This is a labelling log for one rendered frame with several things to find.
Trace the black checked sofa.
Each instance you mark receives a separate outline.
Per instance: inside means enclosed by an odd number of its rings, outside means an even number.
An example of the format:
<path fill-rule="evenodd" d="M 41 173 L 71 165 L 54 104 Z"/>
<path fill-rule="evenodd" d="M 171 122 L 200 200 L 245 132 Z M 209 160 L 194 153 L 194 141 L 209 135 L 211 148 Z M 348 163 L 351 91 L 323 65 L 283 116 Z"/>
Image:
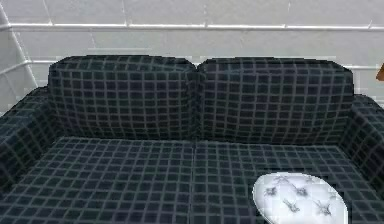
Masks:
<path fill-rule="evenodd" d="M 384 108 L 304 58 L 86 55 L 0 116 L 0 224 L 268 224 L 276 172 L 323 179 L 384 224 Z"/>

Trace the white tufted round cushion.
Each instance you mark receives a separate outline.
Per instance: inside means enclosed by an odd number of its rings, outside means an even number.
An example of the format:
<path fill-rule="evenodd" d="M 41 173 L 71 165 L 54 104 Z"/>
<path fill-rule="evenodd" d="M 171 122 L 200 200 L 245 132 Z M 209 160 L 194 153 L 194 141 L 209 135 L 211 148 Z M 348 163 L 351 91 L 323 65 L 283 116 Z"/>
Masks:
<path fill-rule="evenodd" d="M 252 198 L 268 224 L 352 224 L 342 196 L 309 174 L 262 175 L 253 185 Z"/>

